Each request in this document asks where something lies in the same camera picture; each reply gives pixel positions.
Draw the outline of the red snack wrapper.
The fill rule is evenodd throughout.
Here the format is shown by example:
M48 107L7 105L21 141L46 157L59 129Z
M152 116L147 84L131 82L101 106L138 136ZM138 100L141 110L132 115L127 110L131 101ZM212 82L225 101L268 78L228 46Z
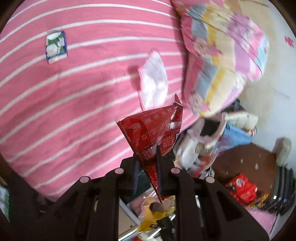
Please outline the red snack wrapper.
M116 121L160 201L166 197L159 192L157 147L160 148L162 156L172 150L181 130L183 109L181 101L174 93L167 106L146 110Z

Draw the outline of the white pink frilly cloth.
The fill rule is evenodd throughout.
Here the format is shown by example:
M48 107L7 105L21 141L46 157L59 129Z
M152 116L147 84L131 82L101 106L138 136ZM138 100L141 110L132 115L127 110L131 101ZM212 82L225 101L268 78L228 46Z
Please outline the white pink frilly cloth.
M168 96L168 76L158 51L151 51L145 63L138 67L138 96L143 111L164 105Z

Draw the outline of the blue white tissue pack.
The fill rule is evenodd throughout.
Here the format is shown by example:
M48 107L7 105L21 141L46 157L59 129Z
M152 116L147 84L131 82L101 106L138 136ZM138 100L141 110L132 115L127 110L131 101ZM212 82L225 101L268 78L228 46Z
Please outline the blue white tissue pack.
M46 60L49 64L68 58L66 34L64 31L51 32L46 36Z

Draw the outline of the red plastic bag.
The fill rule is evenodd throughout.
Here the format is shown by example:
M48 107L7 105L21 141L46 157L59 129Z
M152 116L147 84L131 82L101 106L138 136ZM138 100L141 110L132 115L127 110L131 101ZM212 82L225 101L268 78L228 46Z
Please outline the red plastic bag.
M241 204L247 206L257 198L257 185L240 173L229 181L225 188Z

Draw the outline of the yellow snack wrapper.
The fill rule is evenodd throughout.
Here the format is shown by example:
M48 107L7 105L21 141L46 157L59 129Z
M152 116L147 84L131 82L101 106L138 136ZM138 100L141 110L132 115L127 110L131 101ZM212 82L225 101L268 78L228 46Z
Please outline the yellow snack wrapper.
M138 232L148 232L155 229L157 221L169 217L176 209L175 196L159 201L155 195L149 195L142 203L142 212Z

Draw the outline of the blue towel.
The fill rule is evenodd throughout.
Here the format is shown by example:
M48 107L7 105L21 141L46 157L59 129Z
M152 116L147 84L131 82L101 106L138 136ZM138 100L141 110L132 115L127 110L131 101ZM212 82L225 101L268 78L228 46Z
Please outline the blue towel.
M215 144L215 147L219 152L222 152L237 146L248 145L252 140L253 136L232 124L227 123L224 132Z

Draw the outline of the pink white striped bed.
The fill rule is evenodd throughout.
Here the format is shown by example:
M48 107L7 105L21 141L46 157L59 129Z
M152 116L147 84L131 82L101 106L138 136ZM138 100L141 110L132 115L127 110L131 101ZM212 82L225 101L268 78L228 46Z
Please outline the pink white striped bed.
M68 58L49 64L55 31ZM152 50L168 100L181 96L187 56L170 1L24 1L1 32L1 155L50 200L118 167L132 150L115 121L140 112L137 69Z

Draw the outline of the colourful patchwork quilt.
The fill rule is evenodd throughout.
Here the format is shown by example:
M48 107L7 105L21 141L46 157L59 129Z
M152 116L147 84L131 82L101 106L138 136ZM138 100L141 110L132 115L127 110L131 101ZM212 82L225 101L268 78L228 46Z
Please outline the colourful patchwork quilt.
M197 116L229 106L245 85L262 78L269 40L249 17L225 1L173 1L188 51L183 103Z

